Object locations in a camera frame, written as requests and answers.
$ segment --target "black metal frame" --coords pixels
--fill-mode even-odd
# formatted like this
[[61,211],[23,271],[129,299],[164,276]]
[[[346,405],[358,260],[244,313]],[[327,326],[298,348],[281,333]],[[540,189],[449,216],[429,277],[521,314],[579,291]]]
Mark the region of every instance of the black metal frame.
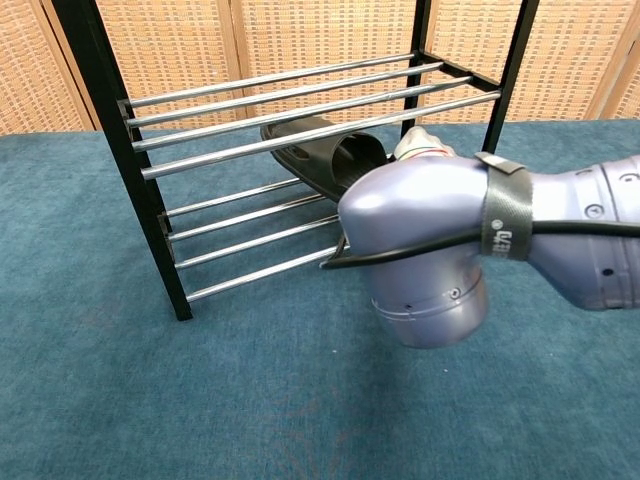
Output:
[[[514,34],[500,82],[442,59],[425,51],[430,0],[417,0],[410,53],[410,67],[442,62],[440,70],[452,77],[470,76],[470,85],[484,92],[500,92],[495,100],[483,150],[494,152],[506,117],[509,101],[516,83],[525,48],[533,25],[539,0],[522,0]],[[176,316],[180,320],[192,318],[191,308],[175,266],[168,239],[171,224],[158,185],[145,179],[142,169],[150,167],[146,152],[136,152],[132,142],[142,139],[138,128],[131,128],[127,120],[134,117],[130,99],[121,77],[109,38],[95,0],[53,0],[75,60],[96,109],[120,175],[131,199],[147,243],[153,254]],[[407,87],[420,84],[421,75],[407,78]],[[418,105],[418,97],[405,99],[404,108]],[[401,133],[415,124],[405,120]]]

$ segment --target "rack leg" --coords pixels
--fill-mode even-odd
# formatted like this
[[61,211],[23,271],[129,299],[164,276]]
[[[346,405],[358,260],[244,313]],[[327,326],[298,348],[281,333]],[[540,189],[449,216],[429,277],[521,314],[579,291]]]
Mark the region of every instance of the rack leg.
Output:
[[135,138],[140,132],[130,132],[123,121],[123,116],[127,115],[126,106],[123,112],[119,100],[127,99],[128,96],[95,0],[53,0],[53,6],[176,315],[180,320],[192,318],[191,308],[162,228],[161,222],[166,217],[162,197],[157,184],[145,181],[142,176],[141,167],[149,164],[149,158],[146,154],[136,154],[131,144],[130,133]]
[[522,4],[520,5],[518,20],[516,21],[511,46],[509,47],[509,54],[507,55],[507,60],[502,72],[502,79],[500,80],[502,95],[496,100],[493,106],[489,128],[487,129],[482,147],[482,150],[485,152],[495,153],[496,147],[498,146],[498,139],[500,138],[500,132],[502,131],[502,126],[507,116],[509,102],[513,88],[516,85],[522,58],[527,48],[527,42],[529,41],[529,34],[531,33],[531,27],[533,26],[533,21],[536,16],[538,3],[539,0],[522,0]]
[[[122,76],[120,75],[116,57],[113,54],[113,49],[111,48],[111,43],[109,42],[107,31],[105,30],[104,23],[102,22],[102,18],[100,17],[100,11],[98,10],[95,1],[89,1],[87,3],[89,4],[87,5],[87,11],[91,11],[91,17],[88,18],[91,18],[91,21],[93,22],[91,27],[95,32],[94,41],[96,43],[96,48],[99,50],[101,63],[106,69],[108,69],[107,74],[109,75],[109,82],[115,94],[115,98],[119,100],[128,99],[129,97],[127,95],[127,90],[124,85]],[[121,113],[123,114],[123,116],[126,116],[124,120],[126,120],[127,118],[133,118],[133,109],[129,105],[128,100],[121,102]],[[142,140],[142,135],[140,134],[139,128],[130,129],[130,134],[132,141],[137,142]],[[148,154],[136,155],[136,162],[141,169],[151,166]],[[157,215],[164,222],[167,231],[171,232],[171,222],[165,215],[166,208],[164,206],[164,201],[162,200],[162,195],[160,194],[160,189],[158,188],[158,183],[155,181],[149,182],[147,187],[151,194],[151,198],[153,199]]]
[[[414,57],[409,60],[409,66],[415,67],[422,62],[422,54],[427,43],[427,27],[429,14],[431,13],[431,0],[416,0],[416,11],[413,17],[413,33],[411,35],[411,52]],[[412,75],[407,78],[407,88],[420,85],[421,75]],[[418,97],[408,97],[404,101],[404,109],[416,108]],[[415,119],[402,122],[401,136],[416,124]]]

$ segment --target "chrome rod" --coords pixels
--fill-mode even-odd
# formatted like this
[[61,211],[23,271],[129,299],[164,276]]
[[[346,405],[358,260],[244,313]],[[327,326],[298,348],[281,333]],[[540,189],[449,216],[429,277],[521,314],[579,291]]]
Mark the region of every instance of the chrome rod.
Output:
[[287,203],[282,203],[274,207],[269,207],[262,210],[256,210],[255,212],[246,213],[244,215],[239,215],[233,218],[228,218],[220,222],[210,223],[209,225],[203,225],[202,227],[192,228],[191,230],[185,230],[184,232],[171,233],[169,234],[168,238],[171,242],[185,240],[187,238],[195,237],[196,235],[202,235],[203,233],[213,232],[215,230],[220,230],[221,228],[230,227],[232,225],[237,225],[239,223],[247,222],[249,220],[254,220],[256,218],[266,217],[267,215],[271,215],[273,213],[284,212],[285,210],[289,210],[291,208],[301,207],[302,205],[307,205],[309,203],[317,202],[318,200],[322,200],[323,198],[324,197],[320,194],[299,198],[297,200],[292,200]]
[[147,105],[157,105],[158,103],[173,102],[184,98],[199,97],[201,95],[209,95],[211,93],[228,92],[237,88],[254,87],[264,85],[266,83],[278,82],[281,80],[292,80],[294,78],[307,77],[311,75],[320,75],[321,73],[342,72],[361,67],[372,67],[374,65],[382,65],[385,63],[401,62],[403,60],[411,60],[414,57],[412,53],[405,55],[393,55],[390,57],[375,58],[371,60],[362,60],[358,62],[338,63],[335,65],[323,65],[319,67],[302,68],[299,70],[291,70],[289,72],[271,73],[261,75],[259,77],[245,78],[243,80],[234,80],[232,82],[218,83],[217,85],[207,85],[204,87],[188,88],[186,90],[178,90],[171,93],[163,93],[145,98],[131,100],[130,104],[133,108],[145,107]]
[[307,263],[322,260],[323,258],[328,257],[335,251],[336,251],[336,247],[326,248],[324,250],[320,250],[319,252],[310,253],[309,255],[305,255],[303,257],[298,257],[293,260],[289,260],[288,262],[283,262],[278,265],[274,265],[273,267],[264,268],[262,270],[258,270],[248,275],[243,275],[241,277],[234,278],[233,280],[228,280],[226,282],[222,282],[217,285],[213,285],[211,287],[203,288],[202,290],[197,290],[192,294],[187,295],[187,301],[193,302],[195,300],[200,300],[201,298],[205,298],[210,295],[215,295],[216,293],[220,293],[225,290],[229,290],[231,288],[239,287],[240,285],[245,285],[247,283],[253,282],[254,280],[259,280],[261,278],[268,277],[275,273],[284,272],[286,270],[291,270],[292,268],[299,267]]
[[329,225],[337,221],[338,221],[338,215],[332,215],[331,217],[323,218],[321,220],[316,220],[315,222],[306,223],[298,227],[290,228],[288,230],[282,230],[281,232],[273,233],[271,235],[266,235],[264,237],[256,238],[254,240],[249,240],[248,242],[243,242],[237,245],[232,245],[227,248],[216,250],[215,252],[211,252],[204,255],[199,255],[197,257],[189,258],[187,260],[183,260],[182,262],[176,263],[176,268],[178,270],[182,270],[184,268],[201,265],[203,263],[210,262],[211,260],[215,260],[217,258],[226,257],[227,255],[232,255],[234,253],[242,252],[244,250],[248,250],[249,248],[257,247],[259,245],[265,245],[270,242],[275,242],[276,240],[281,240],[283,238],[296,235],[298,233],[307,232],[309,230],[323,227],[324,225]]
[[388,102],[391,100],[398,100],[401,98],[413,97],[416,95],[422,95],[424,93],[438,92],[449,88],[454,88],[459,85],[464,85],[469,82],[473,77],[460,77],[447,80],[440,83],[434,83],[431,85],[418,85],[410,88],[403,88],[401,90],[395,90],[392,92],[374,93],[372,95],[365,95],[362,97],[351,98],[348,100],[338,100],[336,102],[323,103],[320,105],[312,105],[310,107],[296,108],[294,110],[288,110],[286,112],[271,113],[268,115],[262,115],[260,117],[247,118],[244,120],[237,120],[235,122],[223,123],[220,125],[212,125],[209,127],[196,128],[188,130],[186,132],[172,133],[169,135],[162,135],[159,137],[149,138],[146,140],[140,140],[133,142],[133,149],[136,152],[152,150],[154,148],[166,147],[168,145],[174,145],[176,143],[186,142],[189,140],[195,140],[197,138],[209,137],[212,135],[218,135],[221,133],[233,132],[249,127],[260,127],[262,125],[268,125],[270,123],[284,122],[290,120],[296,120],[298,118],[304,118],[311,115],[319,115],[322,113],[334,112],[336,110],[343,110],[346,108],[359,107],[362,105],[370,105],[373,103]]
[[205,113],[220,112],[236,107],[245,107],[248,105],[258,105],[260,103],[271,102],[274,100],[282,100],[285,98],[297,97],[299,95],[308,95],[310,93],[326,92],[338,88],[351,87],[354,85],[363,85],[366,83],[381,82],[392,78],[407,77],[419,73],[432,72],[438,70],[443,65],[442,62],[429,63],[427,65],[419,65],[417,67],[397,70],[395,72],[383,72],[372,75],[363,75],[361,77],[345,78],[342,80],[333,80],[331,82],[317,83],[314,85],[303,85],[301,87],[287,88],[285,90],[277,90],[275,92],[260,93],[243,98],[234,98],[223,102],[207,103],[195,107],[182,108],[170,112],[157,113],[140,118],[130,118],[127,125],[130,127],[144,127],[154,125],[156,123],[178,120],[180,118],[203,115]]
[[333,135],[355,132],[365,128],[378,127],[381,125],[389,125],[403,120],[421,117],[423,115],[432,115],[434,113],[445,112],[455,108],[476,105],[482,102],[489,102],[500,98],[500,92],[489,92],[460,100],[439,103],[426,107],[412,108],[402,112],[390,113],[379,117],[356,120],[353,122],[340,123],[329,127],[317,128],[308,132],[295,133],[280,138],[273,138],[262,142],[251,143],[249,145],[241,145],[239,147],[228,148],[219,152],[207,153],[189,157],[175,162],[156,165],[142,170],[142,175],[146,180],[158,178],[173,173],[183,172],[191,168],[201,167],[203,165],[212,165],[232,158],[243,157],[253,153],[268,152],[279,148],[288,147],[299,143],[309,142],[312,140],[320,140],[322,138],[331,137]]
[[241,198],[252,197],[261,193],[271,192],[280,188],[288,187],[290,185],[296,185],[302,183],[298,178],[292,178],[284,180],[282,182],[273,183],[264,187],[252,188],[251,190],[245,190],[244,192],[234,193],[227,195],[226,197],[214,198],[213,200],[207,200],[205,202],[194,203],[192,205],[185,205],[184,207],[174,208],[167,212],[168,217],[177,217],[178,215],[184,215],[185,213],[191,213],[204,208],[215,207],[216,205],[222,205],[223,203],[233,202],[234,200],[240,200]]

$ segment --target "rattan backdrop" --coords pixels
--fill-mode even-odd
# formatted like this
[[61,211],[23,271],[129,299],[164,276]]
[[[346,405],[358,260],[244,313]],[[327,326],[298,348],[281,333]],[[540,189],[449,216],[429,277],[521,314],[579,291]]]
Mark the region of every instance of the rattan backdrop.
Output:
[[[131,98],[238,78],[237,72],[232,75],[237,55],[229,44],[233,44],[230,14],[223,24],[215,1],[98,0],[97,3]],[[141,116],[229,98],[231,93],[222,93],[145,107],[136,113]],[[237,116],[231,110],[163,123],[157,128],[198,127],[232,121]]]
[[0,134],[84,130],[31,3],[0,2]]
[[618,105],[616,118],[640,118],[640,65]]
[[[366,1],[325,0],[241,0],[234,10],[244,24],[246,51],[242,62],[246,76],[263,75],[312,65],[342,63],[355,60],[408,53],[413,25],[413,0]],[[319,75],[307,79],[256,87],[254,93],[320,83],[373,72],[407,68],[407,62]],[[402,88],[405,78],[322,92],[256,107],[258,114],[283,111],[353,96]],[[391,102],[326,115],[334,121],[345,121],[397,111],[402,101]]]
[[[49,1],[0,0],[0,134],[92,128],[87,114],[91,109],[83,104],[69,72],[73,59],[62,57],[55,38],[59,31],[48,28],[51,18],[47,19],[41,8]],[[432,50],[498,78],[520,2],[432,2],[437,9],[430,38]],[[508,120],[585,118],[596,88],[607,84],[603,74],[613,52],[618,52],[614,67],[626,52],[620,47],[624,42],[618,42],[636,3],[640,5],[640,0],[541,0]],[[407,53],[415,7],[414,0],[98,0],[98,4],[133,98],[294,68]],[[236,91],[148,107],[137,113],[406,66],[403,62],[293,80],[256,87],[251,92]],[[605,110],[605,118],[640,115],[639,75],[635,71],[635,77],[625,77],[625,82],[618,83],[625,85],[611,90],[615,95],[602,96],[605,101],[600,104],[612,105]],[[423,82],[444,78],[447,77],[431,73],[424,75]],[[615,82],[615,76],[604,78]],[[227,122],[247,114],[401,88],[404,83],[404,79],[397,79],[334,90],[158,127],[189,128]],[[423,98],[432,104],[474,93],[465,87]],[[328,117],[344,121],[401,107],[402,101],[396,101]],[[467,107],[423,121],[484,122],[490,108],[489,104]]]
[[[498,79],[519,3],[440,0],[434,52]],[[542,0],[507,119],[583,119],[634,4],[635,0]],[[461,94],[441,92],[428,101]],[[424,121],[484,122],[490,109],[488,104],[477,105]]]

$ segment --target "black cable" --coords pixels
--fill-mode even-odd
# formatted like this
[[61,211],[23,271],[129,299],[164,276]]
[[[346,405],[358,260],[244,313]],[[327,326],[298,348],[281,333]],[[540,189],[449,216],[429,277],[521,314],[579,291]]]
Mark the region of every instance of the black cable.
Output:
[[[331,259],[320,264],[320,268],[334,270],[338,268],[364,267],[393,262],[405,258],[435,252],[444,248],[464,245],[480,240],[480,229],[469,230],[440,240],[423,242],[412,247],[389,250],[371,255],[351,255]],[[533,222],[532,234],[546,235],[598,235],[608,237],[640,238],[640,224],[621,222],[586,222],[582,220]]]
[[340,258],[342,252],[344,252],[344,248],[347,246],[347,237],[343,233],[340,235],[340,239],[338,240],[338,244],[336,245],[336,251],[331,254],[327,261],[335,260],[336,258]]

